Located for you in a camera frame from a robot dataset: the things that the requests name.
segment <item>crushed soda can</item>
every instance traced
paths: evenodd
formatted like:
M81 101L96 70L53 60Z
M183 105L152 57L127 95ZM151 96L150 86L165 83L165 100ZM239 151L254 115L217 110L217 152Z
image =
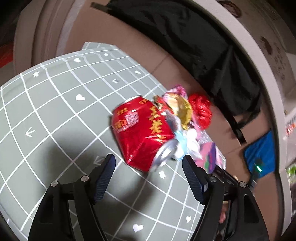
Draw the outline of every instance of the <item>crushed soda can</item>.
M162 113L142 96L126 100L113 111L111 125L128 165L154 171L174 155L178 141Z

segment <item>white grid line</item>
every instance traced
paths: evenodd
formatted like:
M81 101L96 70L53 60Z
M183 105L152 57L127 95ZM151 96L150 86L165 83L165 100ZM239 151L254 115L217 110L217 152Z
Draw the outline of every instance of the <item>white grid line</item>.
M65 104L68 106L68 108L73 112L73 114L82 122L82 124L92 133L97 137L97 134L81 119L81 117L74 111L74 109L69 105L69 103L67 102L67 100L64 98L64 96L61 95L61 92L58 90L58 88L56 87L56 85L54 84L54 82L51 80L51 77L48 74L47 68L45 66L43 66L42 64L40 64L42 66L42 68L45 69L46 74L49 78L50 83L52 84L52 86L54 87L54 89L56 90L56 92L59 94L59 96L62 98L62 100L65 102Z
M1 98L2 98L2 103L3 103L3 106L4 106L5 103L4 103L4 99L3 99L3 88L2 88L2 86L1 86ZM41 183L41 185L42 185L45 189L47 189L47 187L43 184L43 182L42 182L42 181L39 179L39 177L36 175L36 173L34 172L34 170L33 170L32 167L31 167L31 165L28 163L26 157L24 156L24 154L23 154L23 152L22 152L22 150L21 150L21 148L20 148L20 146L19 146L19 144L18 144L18 142L17 142L17 140L16 140L16 138L15 138L15 135L14 135L14 133L13 133L13 131L12 131L12 128L11 128L11 125L10 125L10 121L9 121L9 119L8 119L8 115L7 115L7 111L6 111L6 108L5 108L5 107L4 107L4 112L5 112L5 115L6 115L7 123L8 123L9 129L10 129L10 131L11 131L12 137L13 137L13 139L14 139L14 141L15 141L15 144L17 145L17 148L19 149L19 151L20 151L20 153L21 153L23 159L25 160L26 164L28 165L28 167L30 168L30 170L32 171L32 173L34 174L34 176L37 178L37 180Z
M115 72L115 70L101 57L101 55L100 54L96 54L103 62L104 62L104 64L112 71L112 72ZM128 82L121 76L121 75L119 75L118 73L115 73L121 80L123 80L123 82L124 83L126 83L126 84L128 84ZM129 87L133 90L133 91L135 91L138 95L140 95L140 93L133 87L133 86L131 86L131 85L129 85Z
M186 192L186 196L185 196L184 205L183 205L182 212L181 212L181 215L180 215L180 218L179 218L178 224L177 224L177 228L179 227L179 224L180 224L180 222L181 222L181 218L182 218L182 215L183 215L183 212L184 212L184 209L185 209L185 203L186 203L186 201L187 201L187 197L188 197L189 189L190 189L190 186L188 185L187 192ZM174 232L174 235L173 235L171 241L173 241L176 232L177 232L177 229L175 229L175 232Z
M144 78L144 77L146 77L146 76L148 76L148 75L150 75L150 74L146 74L145 76L143 76L143 77L141 77L141 78L138 78L138 79L134 80L133 82L128 83L127 85L118 88L116 91L121 90L121 89L125 88L126 86L131 85L132 83L135 83L135 82L141 80L142 78ZM90 82L95 81L95 80L97 80L97 79L99 79L99 78L96 78L96 79L90 80L90 81L88 81L88 82L86 82L86 83L84 83L84 84L90 83ZM80 86L82 86L82 84L80 84L80 85L78 85L78 86L76 86L76 87L73 87L73 88L71 88L71 89L69 89L69 90L63 92L62 95L66 94L66 93L70 92L71 90L76 89L76 88L78 88L78 87L80 87ZM107 96L109 96L109 95L111 95L111 94L113 94L113 93L115 93L115 91L113 91L113 92L111 92L111 93L109 93L109 94L107 94L107 95L101 97L99 100L102 100L102 99L106 98ZM58 98L58 97L59 97L59 95L57 95L57 96L51 98L50 100L48 100L47 102L45 102L43 105L39 106L36 110L39 110L40 108L42 108L43 106L45 106L46 104L48 104L49 102L51 102L52 100L54 100L54 99L56 99L56 98ZM17 123L17 124L12 128L12 130L14 130L19 124L21 124L25 119L27 119L27 118L28 118L29 116L31 116L33 113L34 113L34 111L32 111L29 115L27 115L25 118L23 118L19 123ZM9 132L8 132L8 133L7 133L7 134L6 134L6 135L0 140L0 144L1 144L1 142L2 142L2 141L3 141L3 140L4 140L4 139L5 139L10 133L11 133L11 131L9 131Z
M99 134L99 136L101 136L102 134L104 134L105 132L106 132L106 130L108 130L108 128L109 128L109 126L106 128L106 129L104 129L100 134ZM81 153L79 153L79 155L73 160L73 163L91 146L91 144L95 141L95 140L97 140L97 138L95 138ZM61 178L61 176L68 170L68 168L73 164L72 162L63 170L63 172L56 178L56 181L57 180L59 180L60 178ZM41 202L41 200L42 200L42 198L36 203L36 205L34 206L34 208L31 210L31 212L30 212L30 216L28 216L28 217L30 217L31 218L31 215L32 215L32 213L34 212L34 210L36 209L36 207L38 206L38 204ZM74 216L76 216L77 217L77 214L76 213L74 213L74 212L72 212L71 210L70 210L70 213L72 213Z
M116 232L115 232L114 236L112 237L111 241L113 241L113 239L115 238L115 236L117 235L117 233L118 233L119 230L121 229L123 223L126 221L128 215L129 215L130 212L131 212L131 209L134 207L134 205L136 204L138 198L140 197L140 195L141 195L141 193L142 193L142 191L143 191L143 189L144 189L146 183L147 183L147 180L144 181L144 183L143 183L143 185L142 185L142 187L141 187L141 189L140 189L140 191L139 191L137 197L135 198L135 200L134 200L134 202L132 203L132 205L131 205L131 207L130 207L128 213L126 214L126 216L125 216L124 219L122 220L121 224L119 225L118 229L116 230Z
M112 54L112 52L109 52L108 50L106 50L107 51L107 53L109 53L110 54L110 56L112 57L112 58L115 58L115 56ZM123 63L121 63L120 61L118 61L118 59L116 59L116 62L118 62L123 68L126 68L126 66L123 64ZM136 79L138 78L132 71L130 71L129 69L128 69L128 72L132 75L132 76L134 76ZM150 88L143 82L143 81L140 81L140 83L142 84L142 85L144 85L148 90L150 90Z
M117 59L109 59L109 60L106 60L106 61L118 60L118 59L121 59L121 58L117 58ZM103 61L95 62L95 63L92 63L92 64L90 64L90 65L98 64L98 63L102 63L102 62L103 62ZM88 66L88 65L85 64L85 65L81 65L81 66L78 66L78 67L73 68L73 69L66 70L66 71L64 71L64 72L60 72L60 73L58 73L58 74L56 74L56 75L53 75L51 78L57 77L57 76L59 76L59 75L61 75L61 74L67 73L67 72L70 72L71 70L76 70L76 69L79 69L79 68L82 68L82 67L86 67L86 66ZM86 82L86 83L84 83L84 84L90 83L90 82L95 81L95 80L100 79L100 78L104 78L104 77L106 77L106 76L108 76L108 75L111 75L111 74L107 74L107 75L101 76L101 77L99 77L99 78L96 78L96 79L90 80L90 81L88 81L88 82ZM38 82L37 84L35 84L35 85L31 86L30 88L28 88L28 90L30 90L30 89L36 87L37 85L42 84L43 82L45 82L45 81L47 81L47 80L48 80L48 78L45 79L45 80L43 80L43 81ZM20 94L18 94L17 96L15 96L14 98L12 98L10 101L8 101L8 102L5 104L5 106L7 106L10 102L14 101L17 97L19 97L20 95L24 94L25 92L26 92L26 91L23 91L23 92L21 92Z
M182 175L180 175L178 172L176 172L173 168L171 168L167 163L165 165L171 169L173 172L175 172L179 177L181 177L184 181L188 182L186 178L184 178Z
M168 226L168 227L171 227L171 228L174 228L174 229L177 228L176 226L173 226L173 225L170 225L170 224L168 224L168 223L164 223L164 222L162 222L162 221L159 221L159 220L157 220L157 219L155 219L155 218L153 218L153 217L150 217L150 216L146 215L145 213L142 213L142 212L140 212L140 211L138 211L138 210L132 208L131 206L127 205L126 203L124 203L123 201L121 201L120 199L118 199L117 197L115 197L114 195L112 195L111 193L109 193L108 191L106 191L106 193L107 193L108 195L110 195L111 197L113 197L113 198L114 198L115 200L117 200L118 202L120 202L121 204L123 204L124 206L126 206L126 207L128 207L128 208L131 208L131 209L132 209L133 211L135 211L136 213L141 214L142 216L144 216L144 217L146 217L146 218L149 218L149 219L155 221L156 223L161 223L161 224L163 224L163 225L165 225L165 226ZM182 229L182 228L177 228L177 229L178 229L178 230L181 230L181 231L185 231L185 232L193 233L192 231L189 231L189 230L187 230L187 229Z
M177 169L178 169L179 163L180 163L180 162L177 162L177 164L176 164L176 168L175 168L176 171L177 171ZM171 179L171 181L170 181L170 186L169 186L169 188L168 188L168 191L167 191L167 194L166 194L166 196L165 196L165 199L164 199L164 201L163 201L163 203L162 203L162 205L161 205L161 208L160 208L160 211L159 211L159 213L158 213L158 215L157 215L156 221L155 221L155 223L154 223L154 225L153 225L153 227L152 227L152 229L151 229L151 231L150 231L148 237L146 238L146 241L148 241L148 239L150 238L150 236L151 236L151 234L152 234L152 232L153 232L153 230L154 230L154 228L155 228L155 226L156 226L156 224L157 224L157 221L159 220L159 217L160 217L160 215L161 215L161 212L163 211L163 207L164 207L164 205L165 205L165 202L166 202L166 200L167 200L167 198L168 198L168 194L170 193L170 190L171 190L171 188L172 188L172 185L173 185L173 181L174 181L174 179L175 179L175 176L176 176L176 173L174 172L173 177L172 177L172 179Z
M90 93L90 95L92 97L94 97L111 115L112 115L112 112L99 100L98 97L96 97L90 90L89 88L78 78L78 76L73 72L73 70L71 69L69 63L68 63L68 60L65 60L63 58L61 58L67 65L67 68L70 70L71 74L74 76L74 78L86 89L86 91L88 93Z
M106 50L99 50L99 51L94 51L94 52L95 52L95 53L98 53L98 52L105 52L105 51L106 51ZM80 54L80 55L86 55L86 54L90 54L90 53L92 53L92 52L82 53L82 54ZM75 56L77 56L77 55L73 55L73 56L66 57L66 58L73 58L73 57L75 57ZM60 59L54 60L54 61L52 61L52 62L50 62L50 63L48 63L48 64L44 64L44 66L49 65L49 64L52 64L52 63L57 62L57 61L60 61ZM27 75L27 74L29 74L29 73L31 73L31 72L33 72L33 71L39 69L39 68L40 68L40 67L34 68L34 69L30 70L29 72L23 74L23 76L25 76L25 75ZM3 87L3 89L5 89L7 86L11 85L13 82L15 82L15 81L17 81L17 80L19 80L19 79L20 79L20 77L16 78L16 79L13 80L12 82L10 82L10 83L8 83L7 85L5 85L5 86Z
M36 108L35 108L35 105L33 104L33 101L29 95L29 92L28 92L28 89L27 89L27 86L26 86L26 83L25 83L25 80L22 76L22 73L20 73L20 76L22 78L22 81L23 81L23 84L24 84L24 88L26 90L26 94L27 94L27 97L31 103L31 106L35 112L35 114L37 115L39 121L41 122L42 126L44 127L44 129L46 130L46 132L48 133L48 135L51 137L51 139L54 141L54 143L58 146L58 148L65 154L65 156L71 161L71 163L73 163L73 160L71 157L69 157L69 155L62 149L62 147L59 145L59 143L57 143L57 141L55 140L55 138L52 136L52 134L50 133L50 131L48 130L48 128L46 127L46 125L44 124L44 122L42 121L40 115L38 114ZM85 173L84 171L81 170L81 168L78 166L78 165L75 165L82 173Z
M13 223L12 225L14 225L14 227L20 232L20 234L26 239L26 240L28 240L28 237L26 236L26 235L24 235L23 234L23 232L22 231L20 231L19 229L18 229L18 227Z
M4 177L3 177L2 173L1 173L1 171L0 171L0 175L1 175L2 179L3 179L3 181L5 181L5 179L4 179ZM19 204L20 208L25 212L25 214L29 215L29 214L27 213L27 211L22 207L22 205L20 204L20 202L16 199L15 195L12 193L11 189L9 188L9 186L8 186L7 184L6 184L6 186L7 186L8 190L9 190L9 192L11 193L11 195L13 196L13 198L14 198L14 199L16 200L16 202Z
M127 85L118 88L116 91L119 91L119 90L121 90L121 89L123 89L123 88L125 88L125 87L127 87L127 86L129 86L129 85L131 85L131 84L133 84L133 83L135 83L135 82L137 82L137 81L139 81L139 80L145 78L145 77L148 76L148 75L150 75L150 74L146 74L146 75L142 76L141 78L138 78L138 79L136 79L136 80L134 80L134 81L128 83ZM102 100L102 99L106 98L107 96L112 95L113 93L115 93L115 91L113 91L113 92L111 92L111 93L109 93L109 94L107 94L107 95L101 97L99 100Z
M76 222L74 223L74 225L73 225L73 227L72 227L73 230L74 230L74 228L77 226L77 224L78 224L78 219L76 220Z
M112 151L122 162L124 161L122 159L121 156L119 156L114 150L112 150L110 147L108 147L100 138L98 138L98 140L100 140L102 142L102 144L108 148L110 151ZM175 200L176 202L184 205L184 203L182 203L181 201L179 201L178 199L174 198L173 196L169 195L168 193L166 193L165 191L161 190L159 187L157 187L156 185L154 185L152 182L150 182L149 180L147 180L146 178L144 178L141 174L139 174L134 168L132 168L131 166L127 165L128 168L130 168L134 173L136 173L139 177L143 178L144 180L146 180L149 184L151 184L153 187L155 187L157 190L161 191L162 193L164 193L165 195L168 195L168 197L170 197L171 199ZM191 206L188 206L185 204L186 207L192 209L193 211L196 211L196 209L194 209Z
M121 49L117 49L117 52L119 52L119 53L123 56L123 54L121 53L121 52L122 52ZM133 58L128 58L128 61L131 62L132 64L136 64L136 62L134 61ZM143 73L145 73L144 68L143 68L141 65L138 66L137 69L140 70L140 71L142 71ZM151 79L151 80L157 85L157 82L156 82L151 76L149 76L149 79ZM166 90L163 89L162 86L160 86L159 88L160 88L163 92L166 92Z
M83 59L84 59L84 61L86 62L86 64L91 68L91 70L98 76L98 77L100 77L105 83L106 83L106 85L108 85L113 91L115 91L116 92L116 90L113 88L113 86L112 85L110 85L109 83L108 83L108 81L106 81L95 69L94 69L94 67L88 62L88 60L86 59L86 57L85 56L82 56L82 55L79 55L79 56L81 56ZM126 100L126 98L124 98L120 93L118 93L118 92L116 92L116 94L118 94L123 100Z
M31 210L31 212L28 214L26 220L24 221L22 227L20 228L20 231L22 231L26 225L26 223L28 222L29 218L31 218L32 213L35 211L35 209L37 208L37 206L39 205L39 203L41 202L41 200L43 199L45 193L42 195L42 197L39 199L39 201L35 204L35 206L33 207L33 209Z
M111 235L111 234L109 234L109 233L107 233L107 232L104 232L104 233L107 234L107 235L109 235L109 236L111 236L112 238L114 237L113 235ZM121 239L121 238L118 238L118 237L116 237L116 239L121 240L121 241L126 241L126 240Z
M82 109L80 112L78 112L77 114L80 114L81 112L85 111L86 109L88 109L89 107L91 107L93 104L97 103L97 101L95 101L94 103L88 105L87 107L85 107L84 109ZM75 115L73 115L72 117L70 117L68 120L66 120L64 123L62 123L61 125L59 125L56 129L54 129L51 134L55 133L58 129L60 129L64 124L66 124L67 122L69 122L71 119L73 119L75 117ZM28 156L37 149L37 147L39 147L50 135L47 135L42 141L40 141L26 156L26 158L28 158ZM17 167L13 170L13 172L9 175L9 177L5 180L5 183L2 185L1 189L0 189L0 194L2 192L3 187L5 186L5 184L8 182L8 180L12 177L12 175L15 173L15 171L18 169L18 167L25 161L25 159L23 159L18 165Z
M69 210L71 214L73 214L75 217L77 217L77 214L74 213L73 211Z
M12 194L12 196L14 197L13 193L11 192L10 188L7 186L8 190L10 191L10 193ZM16 229L21 233L22 236L24 236L24 238L26 238L28 240L28 238L17 228L17 226L15 225Z
M157 86L155 86L152 90L150 90L146 95L144 95L143 97L145 98L147 95L149 95L151 92L153 92L155 89L157 89L159 86L161 86L161 84L158 84Z
M89 44L90 44L91 42L87 42L87 44L86 44L86 46L85 46L85 48L83 48L83 50L87 50L87 48L89 47Z
M190 231L192 230L192 227L193 227L193 224L194 224L194 221L195 221L196 215L197 215L197 210L198 210L199 205L200 205L200 202L198 202L198 205L197 205L197 207L196 207L196 212L195 212L195 215L194 215L194 218L193 218L192 224L191 224Z

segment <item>red object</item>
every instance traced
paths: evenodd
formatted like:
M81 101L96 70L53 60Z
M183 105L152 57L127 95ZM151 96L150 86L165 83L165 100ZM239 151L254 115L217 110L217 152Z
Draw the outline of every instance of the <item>red object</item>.
M210 110L211 102L205 95L192 94L188 98L201 129L204 130L211 124L212 112Z
M165 116L139 96L113 111L112 128L126 163L148 172L159 148L174 138Z
M159 111L168 110L172 114L174 114L173 110L167 105L167 103L158 95L154 96L154 102L158 105Z
M0 47L0 68L12 61L13 43L5 44Z

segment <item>table surface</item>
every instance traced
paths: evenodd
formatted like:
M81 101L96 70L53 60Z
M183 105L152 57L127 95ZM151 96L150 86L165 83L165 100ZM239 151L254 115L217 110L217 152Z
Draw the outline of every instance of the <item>table surface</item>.
M93 42L1 87L0 211L21 241L50 183L76 181L109 153L116 157L116 170L95 205L107 238L190 238L203 206L180 162L170 160L148 175L129 167L109 126L118 104L136 95L152 100L165 91L116 46ZM70 215L77 241L83 240L73 202Z

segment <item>candy wrapper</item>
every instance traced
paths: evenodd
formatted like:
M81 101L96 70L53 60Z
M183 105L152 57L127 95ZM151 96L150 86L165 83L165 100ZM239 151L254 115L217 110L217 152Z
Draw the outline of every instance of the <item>candy wrapper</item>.
M195 124L205 130L211 124L212 112L210 110L211 102L205 95L192 94L188 98L193 109L192 120Z
M170 113L174 114L173 110L166 104L162 97L155 95L153 97L155 104L159 111L169 111Z
M204 131L209 126L212 117L210 101L207 97L194 94L189 97L188 101L185 89L178 85L167 91L163 95L163 100L175 114L172 115L171 111L166 111L166 121L179 141L174 158L182 160L185 155L189 154L196 165L203 167L207 173L212 173L216 164L225 169L225 158ZM179 115L180 107L187 106L187 103L190 104L192 112L184 110Z
M187 100L184 88L178 85L170 89L163 95L163 100L173 110L174 114L180 118L182 128L187 130L192 118L192 107Z

